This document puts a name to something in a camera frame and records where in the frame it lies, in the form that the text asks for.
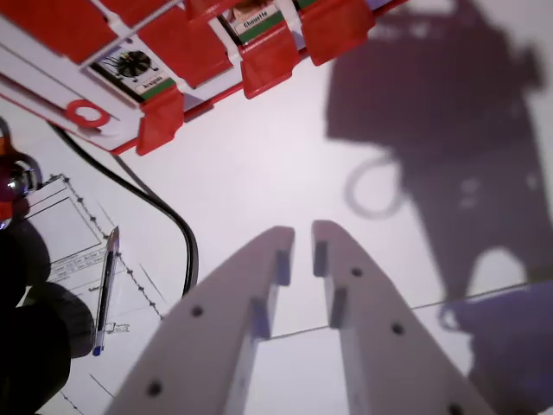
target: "screw hole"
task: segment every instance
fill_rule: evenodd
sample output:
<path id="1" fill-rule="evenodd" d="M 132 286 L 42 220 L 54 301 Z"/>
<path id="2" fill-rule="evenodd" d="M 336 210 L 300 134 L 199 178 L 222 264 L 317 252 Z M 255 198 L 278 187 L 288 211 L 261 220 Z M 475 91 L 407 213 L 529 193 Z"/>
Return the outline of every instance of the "screw hole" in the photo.
<path id="1" fill-rule="evenodd" d="M 403 333 L 405 333 L 405 329 L 404 329 L 404 326 L 402 326 L 400 323 L 398 322 L 394 322 L 392 325 L 391 325 L 391 331 L 393 331 L 396 335 L 402 335 Z"/>
<path id="2" fill-rule="evenodd" d="M 162 383 L 159 380 L 152 380 L 152 382 L 148 385 L 148 389 L 146 393 L 151 398 L 155 398 L 162 392 Z"/>
<path id="3" fill-rule="evenodd" d="M 204 314 L 204 309 L 202 309 L 199 305 L 196 305 L 192 308 L 192 311 L 190 313 L 194 317 L 199 317 Z"/>
<path id="4" fill-rule="evenodd" d="M 465 413 L 461 405 L 455 403 L 448 406 L 448 411 L 449 415 L 463 415 Z"/>

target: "white table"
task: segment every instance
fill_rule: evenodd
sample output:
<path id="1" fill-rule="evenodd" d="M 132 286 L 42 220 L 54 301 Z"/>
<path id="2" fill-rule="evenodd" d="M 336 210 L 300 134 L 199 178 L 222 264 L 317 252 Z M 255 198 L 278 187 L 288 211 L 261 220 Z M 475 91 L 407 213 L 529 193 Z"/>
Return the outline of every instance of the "white table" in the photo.
<path id="1" fill-rule="evenodd" d="M 321 67 L 303 61 L 290 80 L 252 101 L 235 93 L 151 154 L 123 154 L 189 221 L 200 281 L 263 230 L 296 230 L 292 285 L 281 290 L 274 335 L 326 325 L 323 287 L 310 265 L 315 219 L 335 220 L 358 239 L 466 373 L 481 359 L 471 357 L 471 344 L 479 347 L 489 332 L 482 327 L 496 327 L 504 311 L 498 302 L 489 311 L 474 306 L 484 311 L 478 318 L 471 311 L 470 322 L 485 325 L 447 333 L 433 304 L 553 275 L 553 3 L 480 0 L 474 12 L 463 0 L 462 13 L 445 17 L 455 3 L 411 0 L 410 15 L 389 20 L 347 57 Z M 410 37 L 399 33 L 406 28 Z M 177 301 L 185 265 L 178 230 L 83 164 L 41 120 L 0 105 L 17 149 L 36 156 L 45 176 L 64 172 L 96 195 L 126 249 Z M 122 173 L 109 155 L 85 147 Z M 397 195 L 397 209 L 387 209 Z M 527 322 L 546 318 L 527 300 L 542 287 L 509 303 L 526 317 L 512 331 L 516 341 L 497 334 L 509 347 L 528 335 Z M 470 344 L 469 334 L 478 335 Z M 532 335 L 541 339 L 535 343 L 552 338 L 547 324 L 532 326 Z M 248 413 L 344 413 L 337 345 L 329 329 L 264 343 Z M 328 367 L 315 364 L 317 354 Z M 541 362 L 550 376 L 553 367 Z M 279 377 L 287 384 L 280 391 Z"/>

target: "hole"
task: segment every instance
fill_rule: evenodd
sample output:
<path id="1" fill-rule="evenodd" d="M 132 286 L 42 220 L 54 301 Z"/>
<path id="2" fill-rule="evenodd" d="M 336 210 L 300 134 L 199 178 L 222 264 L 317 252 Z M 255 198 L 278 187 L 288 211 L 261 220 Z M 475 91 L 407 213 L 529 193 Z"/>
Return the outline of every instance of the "hole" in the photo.
<path id="1" fill-rule="evenodd" d="M 192 311 L 190 313 L 194 317 L 199 317 L 204 314 L 204 309 L 202 309 L 199 305 L 196 305 L 192 308 Z"/>
<path id="2" fill-rule="evenodd" d="M 86 121 L 98 121 L 102 117 L 100 111 L 89 106 L 81 106 L 76 112 Z"/>
<path id="3" fill-rule="evenodd" d="M 465 413 L 461 405 L 453 403 L 448 406 L 449 415 L 463 415 Z"/>
<path id="4" fill-rule="evenodd" d="M 148 385 L 148 389 L 146 390 L 146 393 L 151 398 L 155 398 L 161 392 L 162 392 L 162 383 L 159 380 L 152 380 L 152 382 Z"/>
<path id="5" fill-rule="evenodd" d="M 402 326 L 400 323 L 398 322 L 394 322 L 392 325 L 391 325 L 391 331 L 393 331 L 396 335 L 402 335 L 403 333 L 405 333 L 405 329 L 404 329 L 404 326 Z"/>

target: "pen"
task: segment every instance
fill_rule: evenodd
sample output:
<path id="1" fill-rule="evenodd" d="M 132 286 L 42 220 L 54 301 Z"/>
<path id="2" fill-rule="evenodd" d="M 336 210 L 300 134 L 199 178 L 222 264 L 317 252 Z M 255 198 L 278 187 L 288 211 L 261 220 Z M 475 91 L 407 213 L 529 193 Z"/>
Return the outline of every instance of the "pen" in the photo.
<path id="1" fill-rule="evenodd" d="M 100 353 L 104 350 L 105 319 L 107 318 L 107 310 L 110 305 L 111 287 L 113 286 L 118 252 L 119 227 L 115 227 L 107 239 L 107 247 L 105 249 L 98 314 L 96 315 L 96 337 L 94 338 L 94 349 L 92 350 L 94 356 L 100 356 Z"/>

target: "label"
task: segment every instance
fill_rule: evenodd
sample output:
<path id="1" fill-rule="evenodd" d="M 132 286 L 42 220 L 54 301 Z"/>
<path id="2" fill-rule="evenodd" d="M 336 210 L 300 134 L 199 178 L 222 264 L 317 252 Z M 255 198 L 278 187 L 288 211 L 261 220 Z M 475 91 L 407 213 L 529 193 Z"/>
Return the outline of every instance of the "label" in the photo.
<path id="1" fill-rule="evenodd" d="M 227 10 L 222 21 L 242 44 L 284 20 L 283 14 L 272 1 L 244 0 Z"/>
<path id="2" fill-rule="evenodd" d="M 113 49 L 91 68 L 138 102 L 156 96 L 175 82 L 140 48 L 132 43 Z"/>

